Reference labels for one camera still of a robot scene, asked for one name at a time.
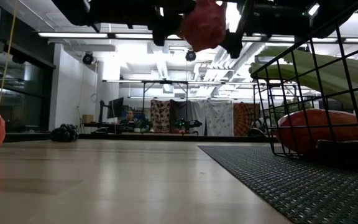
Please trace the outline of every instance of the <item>cardboard box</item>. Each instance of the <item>cardboard box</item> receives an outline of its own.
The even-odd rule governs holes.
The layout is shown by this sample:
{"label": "cardboard box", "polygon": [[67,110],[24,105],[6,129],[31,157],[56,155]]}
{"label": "cardboard box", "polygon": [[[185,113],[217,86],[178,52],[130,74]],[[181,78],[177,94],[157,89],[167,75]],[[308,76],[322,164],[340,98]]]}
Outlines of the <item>cardboard box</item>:
{"label": "cardboard box", "polygon": [[89,124],[90,122],[93,122],[93,115],[83,114],[82,115],[82,123],[83,124]]}

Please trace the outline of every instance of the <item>metal frame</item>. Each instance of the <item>metal frame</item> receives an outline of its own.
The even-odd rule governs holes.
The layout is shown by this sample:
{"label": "metal frame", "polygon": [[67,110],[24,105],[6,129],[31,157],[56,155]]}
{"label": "metal frame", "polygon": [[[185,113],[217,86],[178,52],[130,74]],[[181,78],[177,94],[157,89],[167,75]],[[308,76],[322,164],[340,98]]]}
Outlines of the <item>metal frame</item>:
{"label": "metal frame", "polygon": [[[182,98],[183,100],[186,99],[186,117],[185,117],[185,121],[187,121],[187,104],[188,104],[188,90],[189,90],[189,83],[187,81],[170,81],[170,80],[159,80],[159,81],[155,81],[155,80],[144,80],[142,81],[143,83],[143,103],[142,103],[142,111],[143,111],[143,116],[145,116],[144,114],[144,100],[145,100],[145,94],[146,92],[152,88],[154,86],[154,84],[159,83],[159,84],[169,84],[169,85],[174,85],[177,84],[185,93],[186,93],[186,98]],[[147,89],[146,89],[146,83],[152,83]],[[183,87],[180,84],[184,84],[186,85],[186,90],[183,89]]]}
{"label": "metal frame", "polygon": [[[270,85],[267,85],[267,89],[268,89],[268,108],[265,109],[263,104],[262,104],[263,116],[266,117],[266,114],[265,114],[266,111],[268,111],[269,113],[271,111],[273,111],[275,117],[277,118],[276,109],[281,108],[281,107],[285,108],[285,114],[287,116],[289,116],[288,107],[291,106],[291,105],[298,105],[299,109],[301,108],[301,110],[303,111],[303,114],[304,114],[305,119],[306,119],[306,126],[294,126],[292,121],[291,121],[291,119],[289,119],[289,126],[285,126],[285,127],[278,127],[278,121],[276,119],[277,127],[276,128],[271,127],[271,128],[267,129],[267,134],[268,134],[269,137],[271,137],[271,138],[273,137],[274,129],[279,130],[279,129],[290,128],[291,129],[291,135],[292,135],[292,137],[294,139],[294,142],[295,142],[295,147],[296,147],[296,149],[298,149],[300,142],[297,142],[296,141],[297,139],[295,137],[295,131],[296,131],[297,128],[307,128],[308,134],[309,134],[309,137],[310,137],[310,140],[311,140],[310,144],[314,145],[314,144],[316,144],[316,142],[313,142],[313,140],[312,140],[311,128],[329,128],[331,139],[333,140],[333,142],[336,142],[333,127],[349,127],[349,126],[357,126],[358,127],[358,107],[357,107],[357,101],[356,101],[356,98],[355,98],[355,95],[354,95],[354,93],[356,91],[358,91],[358,88],[353,88],[353,86],[352,86],[351,77],[350,77],[350,74],[349,74],[349,68],[347,67],[347,62],[346,62],[347,58],[349,58],[349,57],[351,57],[351,56],[353,56],[355,54],[358,54],[358,50],[356,50],[355,52],[352,52],[350,54],[345,54],[344,53],[343,38],[341,37],[341,32],[339,30],[339,26],[338,26],[338,23],[337,23],[340,19],[342,19],[343,17],[345,17],[347,14],[349,14],[351,12],[351,8],[352,7],[350,7],[348,10],[343,11],[342,13],[340,13],[340,15],[336,16],[333,20],[327,22],[326,24],[324,24],[320,28],[318,28],[315,31],[313,31],[307,37],[302,38],[300,41],[296,42],[290,48],[288,48],[287,50],[285,50],[284,52],[282,52],[281,54],[279,54],[278,56],[276,56],[271,61],[269,61],[265,65],[261,66],[258,70],[256,70],[255,72],[253,72],[251,74],[251,76],[257,80],[257,83],[258,83],[257,87],[258,87],[258,91],[259,91],[259,97],[260,97],[260,100],[262,101],[263,99],[262,99],[262,95],[260,94],[260,92],[261,92],[260,85],[259,85],[260,84],[260,82],[259,82],[260,78],[258,77],[258,73],[264,71],[266,73],[266,81],[267,81],[267,83],[270,83],[270,80],[272,80],[272,79],[269,79],[269,74],[268,74],[267,67],[276,62],[277,63],[277,68],[278,68],[278,75],[279,75],[280,80],[281,80],[280,86],[281,86],[281,89],[282,89],[282,95],[276,95],[276,96],[282,96],[284,98],[284,100],[283,100],[284,105],[280,105],[280,106],[275,106],[274,105],[274,101],[273,101],[273,96],[274,95],[272,94],[272,87]],[[335,28],[336,28],[336,35],[337,35],[337,39],[338,39],[336,44],[339,45],[341,56],[339,58],[333,60],[332,62],[328,62],[328,63],[325,63],[324,65],[319,66],[317,64],[316,52],[314,50],[314,43],[313,43],[312,38],[320,30],[323,30],[323,29],[325,29],[325,28],[327,28],[329,26],[335,26]],[[293,51],[295,49],[297,49],[300,45],[302,45],[304,43],[307,43],[307,42],[309,42],[310,49],[311,49],[311,54],[313,56],[314,69],[311,69],[310,71],[307,71],[307,72],[302,73],[302,74],[298,74],[298,70],[296,69],[296,60],[295,60]],[[288,55],[288,54],[291,54],[291,57],[292,57],[292,60],[293,60],[295,78],[291,78],[289,80],[283,80],[282,75],[281,75],[281,70],[280,70],[280,63],[279,63],[278,60],[280,58]],[[321,82],[321,75],[320,75],[319,70],[321,68],[327,67],[328,65],[332,65],[333,63],[336,63],[336,62],[342,62],[343,63],[344,72],[345,72],[345,75],[346,75],[346,80],[347,80],[347,84],[348,84],[349,89],[346,90],[346,91],[341,91],[341,92],[337,92],[337,93],[333,93],[333,94],[325,94],[324,93],[324,88],[323,88],[323,85],[322,85],[322,82]],[[307,74],[309,74],[311,72],[316,72],[316,78],[317,78],[318,83],[319,83],[321,96],[303,96],[303,94],[301,92],[302,87],[301,87],[301,83],[300,83],[299,78],[304,76],[304,75],[307,75]],[[297,88],[299,90],[299,92],[300,92],[299,96],[295,95],[294,97],[297,97],[300,100],[298,100],[298,102],[296,102],[296,103],[287,103],[284,84],[286,84],[288,82],[293,82],[293,81],[297,82],[297,84],[295,84],[294,87]],[[354,107],[354,113],[356,114],[357,124],[332,124],[331,118],[329,117],[329,111],[328,111],[328,109],[329,109],[328,108],[328,98],[330,98],[332,96],[345,94],[345,93],[349,93],[351,95],[352,105]],[[319,99],[322,99],[328,124],[327,125],[311,126],[309,124],[307,113],[306,113],[306,110],[305,110],[305,103],[311,101],[312,104],[313,104],[314,100],[319,100]],[[299,153],[299,150],[296,150],[296,152],[293,152],[293,151],[290,151],[290,150],[286,151],[286,148],[285,148],[285,146],[283,144],[282,144],[282,152],[276,151],[273,142],[270,142],[270,145],[271,145],[273,154],[275,154],[277,156],[286,156],[286,157],[302,157],[303,156],[302,154]]]}

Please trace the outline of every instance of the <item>white curtain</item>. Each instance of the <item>white curtain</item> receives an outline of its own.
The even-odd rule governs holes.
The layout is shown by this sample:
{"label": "white curtain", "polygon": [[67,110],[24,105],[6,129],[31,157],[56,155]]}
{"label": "white curtain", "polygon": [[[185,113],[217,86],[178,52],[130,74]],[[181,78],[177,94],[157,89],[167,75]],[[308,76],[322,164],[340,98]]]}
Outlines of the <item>white curtain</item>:
{"label": "white curtain", "polygon": [[205,101],[189,101],[189,108],[188,111],[190,112],[190,119],[198,120],[203,125],[198,128],[190,128],[190,131],[197,131],[198,136],[204,136],[205,130]]}
{"label": "white curtain", "polygon": [[231,101],[207,101],[205,113],[208,136],[234,136]]}

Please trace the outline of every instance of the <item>person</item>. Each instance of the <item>person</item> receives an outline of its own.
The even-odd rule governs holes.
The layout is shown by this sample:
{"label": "person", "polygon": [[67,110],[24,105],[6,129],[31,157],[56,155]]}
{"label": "person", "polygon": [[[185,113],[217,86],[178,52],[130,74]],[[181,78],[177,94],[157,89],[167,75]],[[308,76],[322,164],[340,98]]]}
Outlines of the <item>person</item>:
{"label": "person", "polygon": [[132,110],[127,111],[127,119],[122,120],[120,124],[123,126],[135,128],[136,119],[134,118],[134,112]]}

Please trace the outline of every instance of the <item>computer monitor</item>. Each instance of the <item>computer monitor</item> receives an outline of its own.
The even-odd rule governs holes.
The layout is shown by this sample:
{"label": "computer monitor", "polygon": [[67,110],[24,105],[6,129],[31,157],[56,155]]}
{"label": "computer monitor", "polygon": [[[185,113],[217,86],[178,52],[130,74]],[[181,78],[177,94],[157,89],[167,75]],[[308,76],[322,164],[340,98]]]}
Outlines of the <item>computer monitor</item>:
{"label": "computer monitor", "polygon": [[107,119],[118,118],[122,114],[122,107],[124,105],[124,97],[109,101],[107,110]]}

